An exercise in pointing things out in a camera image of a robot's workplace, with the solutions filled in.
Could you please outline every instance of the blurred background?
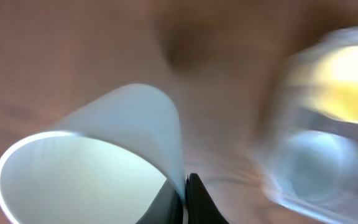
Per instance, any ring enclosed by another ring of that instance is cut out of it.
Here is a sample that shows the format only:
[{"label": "blurred background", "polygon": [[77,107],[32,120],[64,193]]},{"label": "blurred background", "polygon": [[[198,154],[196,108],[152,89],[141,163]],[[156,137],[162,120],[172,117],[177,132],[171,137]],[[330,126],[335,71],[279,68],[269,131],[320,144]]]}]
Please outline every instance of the blurred background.
[{"label": "blurred background", "polygon": [[0,156],[146,83],[176,104],[186,173],[230,223],[316,223],[263,195],[249,155],[288,56],[356,25],[354,0],[0,0]]}]

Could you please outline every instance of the white object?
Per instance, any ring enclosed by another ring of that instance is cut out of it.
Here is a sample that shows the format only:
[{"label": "white object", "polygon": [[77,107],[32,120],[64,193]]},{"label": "white object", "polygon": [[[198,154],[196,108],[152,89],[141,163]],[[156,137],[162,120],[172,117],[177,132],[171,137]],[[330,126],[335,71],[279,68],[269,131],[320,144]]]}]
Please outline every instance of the white object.
[{"label": "white object", "polygon": [[133,224],[167,179],[184,201],[177,110],[160,90],[132,84],[11,146],[0,206],[14,224]]}]

